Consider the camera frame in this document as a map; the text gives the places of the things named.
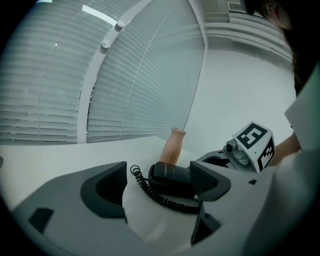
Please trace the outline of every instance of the white wall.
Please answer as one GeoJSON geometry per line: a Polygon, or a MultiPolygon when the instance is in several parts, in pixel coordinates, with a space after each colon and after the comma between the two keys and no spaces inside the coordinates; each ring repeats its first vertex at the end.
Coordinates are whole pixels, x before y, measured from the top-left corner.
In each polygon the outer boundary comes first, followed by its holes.
{"type": "Polygon", "coordinates": [[[184,150],[197,155],[220,150],[251,121],[271,129],[275,144],[292,134],[284,115],[296,98],[290,69],[225,50],[209,50],[202,68],[184,150]]]}

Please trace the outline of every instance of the person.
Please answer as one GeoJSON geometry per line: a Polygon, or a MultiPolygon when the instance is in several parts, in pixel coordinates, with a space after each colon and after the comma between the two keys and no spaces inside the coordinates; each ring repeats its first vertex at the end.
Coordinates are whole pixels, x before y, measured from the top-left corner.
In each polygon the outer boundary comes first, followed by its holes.
{"type": "MultiPolygon", "coordinates": [[[[240,0],[242,8],[250,15],[258,12],[262,17],[276,25],[282,32],[292,51],[294,89],[296,95],[308,81],[319,58],[319,2],[291,0],[240,0]]],[[[293,133],[275,148],[275,156],[270,166],[301,149],[293,133]]]]}

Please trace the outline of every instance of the coiled cable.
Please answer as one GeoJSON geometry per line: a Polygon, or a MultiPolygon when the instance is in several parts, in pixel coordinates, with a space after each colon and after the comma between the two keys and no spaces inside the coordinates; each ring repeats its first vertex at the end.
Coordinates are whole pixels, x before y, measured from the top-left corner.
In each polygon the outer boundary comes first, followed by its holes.
{"type": "Polygon", "coordinates": [[[174,211],[182,212],[184,214],[198,214],[199,207],[194,206],[188,206],[185,204],[173,202],[169,199],[164,198],[160,194],[158,194],[156,191],[154,191],[147,183],[146,181],[148,179],[144,178],[142,176],[140,167],[138,165],[133,165],[130,168],[130,172],[132,175],[135,176],[136,182],[140,186],[140,188],[150,197],[152,200],[157,202],[159,205],[162,205],[164,207],[167,207],[169,209],[172,209],[174,211]]]}

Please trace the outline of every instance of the dark hair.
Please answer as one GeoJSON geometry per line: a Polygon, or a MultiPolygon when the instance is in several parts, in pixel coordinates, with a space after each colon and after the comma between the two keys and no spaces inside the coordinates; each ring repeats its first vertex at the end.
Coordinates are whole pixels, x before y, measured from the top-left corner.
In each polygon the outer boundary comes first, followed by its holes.
{"type": "Polygon", "coordinates": [[[319,1],[277,0],[288,12],[292,30],[280,28],[285,40],[292,50],[292,66],[295,87],[299,91],[308,81],[319,55],[319,1]]]}

